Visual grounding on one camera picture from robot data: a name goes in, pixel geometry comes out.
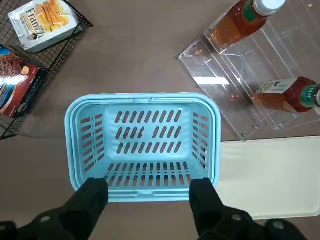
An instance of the food packaging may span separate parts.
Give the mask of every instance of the food packaging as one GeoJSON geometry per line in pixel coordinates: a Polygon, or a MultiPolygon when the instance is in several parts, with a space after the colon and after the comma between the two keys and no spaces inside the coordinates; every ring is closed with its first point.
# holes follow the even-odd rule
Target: food packaging
{"type": "Polygon", "coordinates": [[[62,0],[34,0],[8,14],[24,50],[37,53],[72,35],[78,25],[62,0]]]}
{"type": "Polygon", "coordinates": [[[0,44],[0,113],[10,118],[23,113],[47,72],[0,44]]]}

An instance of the orange liquid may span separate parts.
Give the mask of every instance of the orange liquid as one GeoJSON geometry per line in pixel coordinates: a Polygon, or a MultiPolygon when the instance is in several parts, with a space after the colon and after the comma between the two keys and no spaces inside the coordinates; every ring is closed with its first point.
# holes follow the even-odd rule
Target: orange liquid
{"type": "Polygon", "coordinates": [[[222,49],[226,49],[254,34],[266,22],[267,16],[261,16],[256,12],[253,0],[240,0],[215,26],[211,35],[222,49]],[[244,15],[244,8],[248,2],[250,2],[249,8],[251,8],[252,14],[255,17],[251,21],[244,15]]]}
{"type": "Polygon", "coordinates": [[[301,94],[305,87],[316,84],[315,81],[298,77],[295,83],[284,93],[255,93],[254,100],[262,104],[267,109],[274,109],[285,112],[305,113],[311,110],[301,104],[301,94]]]}

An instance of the red packaging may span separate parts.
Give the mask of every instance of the red packaging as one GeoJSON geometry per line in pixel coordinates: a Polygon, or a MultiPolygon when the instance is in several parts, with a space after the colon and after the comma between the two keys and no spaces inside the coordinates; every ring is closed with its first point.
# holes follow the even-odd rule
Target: red packaging
{"type": "Polygon", "coordinates": [[[30,100],[28,90],[41,83],[44,72],[0,44],[0,113],[12,118],[23,111],[30,100]]]}

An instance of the blue plastic basket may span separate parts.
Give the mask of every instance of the blue plastic basket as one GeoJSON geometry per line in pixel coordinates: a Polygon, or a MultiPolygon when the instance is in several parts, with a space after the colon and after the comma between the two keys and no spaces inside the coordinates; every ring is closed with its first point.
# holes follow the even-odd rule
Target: blue plastic basket
{"type": "Polygon", "coordinates": [[[219,178],[221,115],[198,93],[94,94],[65,115],[70,180],[104,178],[111,202],[187,201],[219,178]]]}

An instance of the green bottle label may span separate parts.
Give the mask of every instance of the green bottle label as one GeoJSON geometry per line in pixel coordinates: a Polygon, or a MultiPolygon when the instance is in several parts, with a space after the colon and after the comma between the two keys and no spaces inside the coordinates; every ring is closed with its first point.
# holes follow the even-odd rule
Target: green bottle label
{"type": "Polygon", "coordinates": [[[301,93],[300,101],[301,103],[306,106],[307,108],[314,108],[316,107],[315,104],[315,90],[318,85],[310,85],[304,88],[301,93]]]}
{"type": "Polygon", "coordinates": [[[244,4],[244,8],[243,8],[243,16],[248,22],[252,22],[257,18],[255,11],[253,10],[253,7],[252,7],[252,1],[253,0],[247,1],[244,4]]]}

